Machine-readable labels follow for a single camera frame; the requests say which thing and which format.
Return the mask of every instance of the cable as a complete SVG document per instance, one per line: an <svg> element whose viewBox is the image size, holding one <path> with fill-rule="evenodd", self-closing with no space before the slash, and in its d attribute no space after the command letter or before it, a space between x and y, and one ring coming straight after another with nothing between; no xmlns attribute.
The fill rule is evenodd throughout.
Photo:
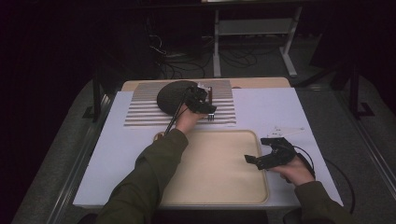
<svg viewBox="0 0 396 224"><path fill-rule="evenodd" d="M259 56L259 55L265 55L265 54L270 54L270 53L272 53L272 52L274 52L274 51L276 51L276 50L278 50L279 49L279 46L276 46L276 47L274 47L274 48L272 48L272 49L269 49L268 51L265 51L265 52L262 52L262 53L251 53L251 54L253 54L253 55L257 55L257 56Z"/></svg>
<svg viewBox="0 0 396 224"><path fill-rule="evenodd" d="M307 156L308 156L308 158L309 158L309 160L311 160L311 166L312 166L312 170L314 170L315 171L315 166L314 166L314 162L312 161L312 158L311 158L311 156L305 151L305 150L303 150L302 148L300 148L300 147L297 147L298 149L300 149L301 151L303 151Z"/></svg>
<svg viewBox="0 0 396 224"><path fill-rule="evenodd" d="M164 67L164 69L161 68L161 65L159 67L160 67L161 73L163 74L163 79L168 79L168 73L166 71L166 66Z"/></svg>
<svg viewBox="0 0 396 224"><path fill-rule="evenodd" d="M206 51L202 51L202 52L199 52L200 53L200 55L204 55L204 54L207 54L207 53L212 53L213 52L213 50L212 49L209 49L209 50L206 50ZM190 63L190 62L193 62L193 61L196 61L196 60L199 60L200 58L199 57L196 57L195 55L197 54L197 52L191 52L191 53L182 53L182 54L178 54L178 55L166 55L166 61L168 62L168 63ZM190 57L190 56L194 56L193 58L191 58L191 59L188 59L188 60L186 60L186 61L182 61L182 60L175 60L176 58L184 58L184 57Z"/></svg>
<svg viewBox="0 0 396 224"><path fill-rule="evenodd" d="M178 61L172 61L172 62L165 61L165 62L163 62L163 64L165 64L166 66L171 67L172 70L174 71L174 73L175 73L175 72L179 72L179 71L176 71L175 69L179 69L179 70L183 70L183 71L196 71L196 70L201 70L202 73L203 73L202 78L205 78L205 67L209 64L209 62L211 61L211 59L212 59L212 54L210 54L210 56L208 57L208 59L205 61L204 65L200 65L200 64L198 64L198 63L192 63L194 60L180 61L180 62L178 62ZM193 66L195 66L196 68L184 68L184 67L181 67L181 66L177 66L177 65L175 65L175 64L188 64L188 65L193 65Z"/></svg>
<svg viewBox="0 0 396 224"><path fill-rule="evenodd" d="M186 112L186 110L188 110L188 109L189 109L189 108L187 107L187 108L185 108L183 111L181 111L180 114L177 116L176 120L178 120L178 118L180 118L180 116L181 116L184 112Z"/></svg>
<svg viewBox="0 0 396 224"><path fill-rule="evenodd" d="M160 41L160 46L159 46L159 48L162 48L163 47L163 41L161 40L161 38L159 37L159 36L157 36L157 35L149 35L150 37L156 37L159 41Z"/></svg>
<svg viewBox="0 0 396 224"><path fill-rule="evenodd" d="M254 65L257 63L257 57L253 54L247 53L245 55L238 55L235 51L232 50L228 50L228 52L233 55L235 57L235 59L245 59L248 65ZM248 59L248 57L252 57L253 58L253 63L250 62L250 60Z"/></svg>
<svg viewBox="0 0 396 224"><path fill-rule="evenodd" d="M149 46L149 47L152 48L152 49L155 49L157 52L159 52L159 53L161 53L163 55L166 55L166 50L157 49L157 48L152 47L152 46Z"/></svg>
<svg viewBox="0 0 396 224"><path fill-rule="evenodd" d="M183 52L183 53L177 53L177 54L171 54L169 53L168 55L166 55L166 60L172 60L172 59L177 59L177 58L183 58L183 57L190 57L192 56L192 59L188 59L185 62L191 62L194 60L197 60L198 57L196 57L197 54L202 55L208 52L213 52L213 47L214 47L214 38L210 37L210 41L205 43L203 46L201 46L201 48L199 50L191 50L188 52Z"/></svg>
<svg viewBox="0 0 396 224"><path fill-rule="evenodd" d="M233 59L227 57L226 55L224 55L223 53L220 53L220 52L219 52L219 56L225 63L227 63L228 65L230 65L232 67L247 68L247 67L251 66L251 64L241 63L241 62L238 62L236 60L233 60ZM241 66L238 66L238 65L235 65L235 64L231 64L230 62L240 64Z"/></svg>
<svg viewBox="0 0 396 224"><path fill-rule="evenodd" d="M355 203L356 203L355 190L352 187L352 183L347 178L347 175L337 165L335 165L332 161L327 160L326 158L323 158L323 159L326 162L328 162L329 164L331 164L335 169L337 169L338 172L340 172L340 174L344 177L344 179L346 180L347 184L349 185L350 194L352 196L352 202L351 202L351 205L350 205L349 213L352 214L353 211L355 210Z"/></svg>
<svg viewBox="0 0 396 224"><path fill-rule="evenodd" d="M172 117L171 121L169 122L168 127L166 128L165 132L163 133L163 136L166 136L169 133L169 131L171 130L175 121L178 119L178 112L180 112L180 108L184 104L184 101L186 100L187 91L189 91L190 89L191 89L191 87L188 87L188 88L186 88L186 90L183 91L183 95L180 99L180 103L178 104L177 110L176 110L174 116Z"/></svg>
<svg viewBox="0 0 396 224"><path fill-rule="evenodd" d="M165 72L166 72L166 74L167 74L167 71L166 71L166 67L167 67L167 66L170 67L170 68L172 69L172 76L171 76L170 79L175 79L175 78L182 79L182 78L183 78L183 75L182 75L179 71L176 71L175 68L174 68L172 65L170 65L170 64L168 64L168 63L164 63L163 65L165 66Z"/></svg>

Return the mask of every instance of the robotic manipulator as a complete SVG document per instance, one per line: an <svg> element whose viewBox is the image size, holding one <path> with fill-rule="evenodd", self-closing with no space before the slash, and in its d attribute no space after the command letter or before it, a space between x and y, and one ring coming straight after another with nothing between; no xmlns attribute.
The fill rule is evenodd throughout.
<svg viewBox="0 0 396 224"><path fill-rule="evenodd" d="M284 137L279 138L261 138L261 142L265 146L270 146L272 152L268 155L256 158L254 156L245 155L247 163L255 164L259 170L276 167L278 165L288 164L295 156L299 157L311 175L315 178L315 171L301 154L297 153L294 146Z"/></svg>

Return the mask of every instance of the black fabric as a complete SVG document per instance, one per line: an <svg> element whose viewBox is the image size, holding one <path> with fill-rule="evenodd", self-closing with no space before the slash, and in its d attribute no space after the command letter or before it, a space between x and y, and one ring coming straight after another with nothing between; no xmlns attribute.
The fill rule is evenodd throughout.
<svg viewBox="0 0 396 224"><path fill-rule="evenodd" d="M301 221L302 209L296 208L289 211L285 216L283 216L284 224L302 224Z"/></svg>
<svg viewBox="0 0 396 224"><path fill-rule="evenodd" d="M97 214L90 213L85 217L83 217L82 219L80 219L78 224L94 224L97 217L98 217Z"/></svg>
<svg viewBox="0 0 396 224"><path fill-rule="evenodd" d="M311 219L304 222L304 224L334 224L329 219Z"/></svg>
<svg viewBox="0 0 396 224"><path fill-rule="evenodd" d="M102 7L124 4L122 1L107 2ZM86 34L87 46L90 47L92 67L105 93L114 94L128 80L158 78L161 69L156 64L156 51L150 47L144 12L89 11L87 17L92 23Z"/></svg>
<svg viewBox="0 0 396 224"><path fill-rule="evenodd" d="M266 224L263 210L158 210L151 224Z"/></svg>
<svg viewBox="0 0 396 224"><path fill-rule="evenodd" d="M81 36L85 26L74 5L9 0L0 5L0 223L11 223L92 73Z"/></svg>
<svg viewBox="0 0 396 224"><path fill-rule="evenodd" d="M320 39L311 64L326 68L347 55L396 114L396 74L393 69L396 61L395 21L395 1L340 4Z"/></svg>

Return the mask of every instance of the black disk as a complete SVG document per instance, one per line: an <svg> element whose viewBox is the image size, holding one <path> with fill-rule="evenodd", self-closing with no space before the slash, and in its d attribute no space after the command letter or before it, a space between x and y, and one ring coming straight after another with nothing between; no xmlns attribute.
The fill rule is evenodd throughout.
<svg viewBox="0 0 396 224"><path fill-rule="evenodd" d="M164 113L174 116L184 91L188 87L196 87L198 84L193 81L175 81L164 86L157 95L157 105Z"/></svg>

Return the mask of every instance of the table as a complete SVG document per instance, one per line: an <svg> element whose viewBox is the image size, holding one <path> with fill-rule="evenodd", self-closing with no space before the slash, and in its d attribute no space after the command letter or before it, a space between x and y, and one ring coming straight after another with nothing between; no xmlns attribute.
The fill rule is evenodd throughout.
<svg viewBox="0 0 396 224"><path fill-rule="evenodd" d="M207 2L239 2L238 0L204 0ZM219 37L221 35L278 35L286 34L287 40L283 47L280 47L283 62L288 69L291 77L297 77L297 72L289 56L291 42L300 19L302 7L295 9L294 15L289 18L265 19L265 20L227 20L219 19L219 10L215 15L215 48L213 53L214 77L221 77L220 59L219 59Z"/></svg>
<svg viewBox="0 0 396 224"><path fill-rule="evenodd" d="M317 180L323 183L333 200L343 204L320 154L295 89L290 88L287 80L268 77L230 78L229 80L235 87L233 100L237 124L235 127L222 129L250 130L260 138L270 133L275 126L304 127L303 133L290 135L287 139L295 146L308 151L316 167ZM118 92L79 186L74 205L86 208L103 206L111 190L132 171L135 159L141 150L152 142L152 136L164 131L163 127L140 130L120 128L135 87L139 83L159 81L170 82L171 80L129 81L125 83L122 91ZM216 130L218 128L205 126L201 129ZM263 155L268 154L271 148L262 146L261 151ZM238 209L275 209L299 206L291 184L287 184L276 173L265 172L265 174L269 190L269 197L265 203L169 207L177 209L233 209L235 207Z"/></svg>

